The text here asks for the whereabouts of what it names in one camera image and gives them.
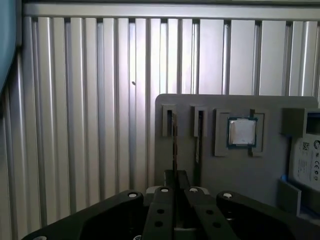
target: white label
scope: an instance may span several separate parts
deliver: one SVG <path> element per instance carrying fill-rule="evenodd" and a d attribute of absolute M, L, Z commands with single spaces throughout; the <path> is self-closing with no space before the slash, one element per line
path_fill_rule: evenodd
<path fill-rule="evenodd" d="M 306 135 L 297 140 L 294 154 L 294 173 L 301 183 L 320 188 L 320 136 Z"/>

